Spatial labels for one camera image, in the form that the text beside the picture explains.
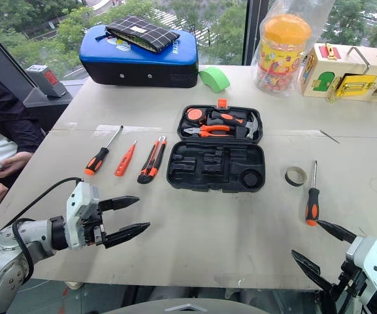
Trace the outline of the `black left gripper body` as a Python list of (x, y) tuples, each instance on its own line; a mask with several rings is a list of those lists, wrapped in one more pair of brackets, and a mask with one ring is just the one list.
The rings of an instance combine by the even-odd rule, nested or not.
[(97, 205), (90, 203), (81, 205), (79, 209), (79, 246), (101, 245), (107, 233), (103, 224), (103, 212), (108, 209), (108, 202), (101, 201)]

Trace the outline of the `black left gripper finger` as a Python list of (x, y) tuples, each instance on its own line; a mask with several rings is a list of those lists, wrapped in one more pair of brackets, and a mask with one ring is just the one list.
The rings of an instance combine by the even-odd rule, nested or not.
[(120, 228), (113, 234), (107, 234), (105, 236), (105, 240), (103, 241), (103, 245), (106, 249), (109, 249), (113, 246), (127, 242), (143, 233), (143, 231), (145, 231), (149, 226), (149, 222), (141, 222)]
[(115, 210), (129, 207), (130, 205), (133, 205), (139, 200), (140, 198), (136, 196), (121, 196), (117, 198), (100, 201), (98, 204), (98, 208), (100, 211), (109, 211), (109, 210), (115, 211)]

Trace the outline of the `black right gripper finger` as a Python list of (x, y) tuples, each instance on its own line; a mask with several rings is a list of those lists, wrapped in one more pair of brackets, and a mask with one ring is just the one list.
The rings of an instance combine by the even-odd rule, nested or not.
[(349, 230), (331, 222), (327, 222), (326, 220), (318, 220), (318, 225), (321, 226), (326, 232), (334, 236), (335, 238), (339, 239), (340, 241), (348, 242), (352, 244), (355, 239), (356, 235)]
[(307, 257), (295, 250), (291, 251), (291, 255), (305, 275), (313, 281), (323, 291), (330, 293), (333, 285), (321, 276), (320, 267), (309, 260)]

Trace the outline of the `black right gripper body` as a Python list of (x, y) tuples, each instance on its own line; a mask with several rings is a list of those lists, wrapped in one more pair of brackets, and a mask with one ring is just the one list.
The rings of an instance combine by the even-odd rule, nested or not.
[(330, 283), (321, 276), (317, 266), (317, 285), (322, 289), (320, 293), (320, 310), (322, 313), (345, 313), (354, 298), (362, 294), (366, 287), (367, 276), (361, 268), (352, 266), (351, 262), (344, 262), (341, 266), (339, 283)]

